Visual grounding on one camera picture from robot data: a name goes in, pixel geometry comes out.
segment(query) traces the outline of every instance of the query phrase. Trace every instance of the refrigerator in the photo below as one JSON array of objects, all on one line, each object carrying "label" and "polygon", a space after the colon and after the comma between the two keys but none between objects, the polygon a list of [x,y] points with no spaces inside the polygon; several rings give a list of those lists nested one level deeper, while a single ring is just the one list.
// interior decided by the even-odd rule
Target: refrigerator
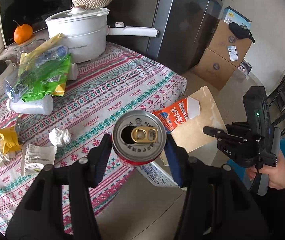
[{"label": "refrigerator", "polygon": [[113,0],[109,25],[152,27],[156,38],[108,36],[107,40],[139,52],[178,74],[199,63],[222,10],[223,0]]}]

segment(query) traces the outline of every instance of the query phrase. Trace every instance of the crumpled yellow wrapper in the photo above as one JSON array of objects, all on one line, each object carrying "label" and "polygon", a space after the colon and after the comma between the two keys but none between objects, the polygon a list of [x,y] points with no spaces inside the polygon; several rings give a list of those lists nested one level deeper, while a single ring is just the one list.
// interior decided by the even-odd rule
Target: crumpled yellow wrapper
[{"label": "crumpled yellow wrapper", "polygon": [[21,150],[21,145],[18,143],[18,136],[15,131],[15,126],[0,129],[0,137],[4,141],[2,152],[3,155],[5,155],[7,152],[15,152]]}]

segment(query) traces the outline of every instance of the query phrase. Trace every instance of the human hand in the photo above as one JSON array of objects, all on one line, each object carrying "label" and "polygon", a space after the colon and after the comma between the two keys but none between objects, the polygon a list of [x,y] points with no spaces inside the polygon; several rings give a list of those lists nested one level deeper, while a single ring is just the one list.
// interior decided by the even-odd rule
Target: human hand
[{"label": "human hand", "polygon": [[[256,177],[256,172],[257,169],[254,166],[246,169],[246,173],[250,180]],[[285,158],[283,153],[280,151],[276,167],[263,165],[263,167],[259,170],[259,173],[268,175],[269,187],[277,190],[285,188]]]}]

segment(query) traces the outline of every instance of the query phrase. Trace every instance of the black sleeve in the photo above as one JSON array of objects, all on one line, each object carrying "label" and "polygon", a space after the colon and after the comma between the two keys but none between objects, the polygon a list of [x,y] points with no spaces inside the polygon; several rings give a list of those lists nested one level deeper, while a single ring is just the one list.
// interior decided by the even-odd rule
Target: black sleeve
[{"label": "black sleeve", "polygon": [[254,196],[269,228],[274,235],[285,232],[285,188],[268,188],[265,196]]}]

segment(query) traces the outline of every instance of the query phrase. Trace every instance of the black face mask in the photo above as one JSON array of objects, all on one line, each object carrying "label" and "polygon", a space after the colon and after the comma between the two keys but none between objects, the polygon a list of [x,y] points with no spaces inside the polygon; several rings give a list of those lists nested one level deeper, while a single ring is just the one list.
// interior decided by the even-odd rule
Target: black face mask
[{"label": "black face mask", "polygon": [[229,29],[238,39],[249,38],[252,40],[253,43],[256,43],[255,39],[252,37],[251,31],[242,28],[237,23],[229,23]]}]

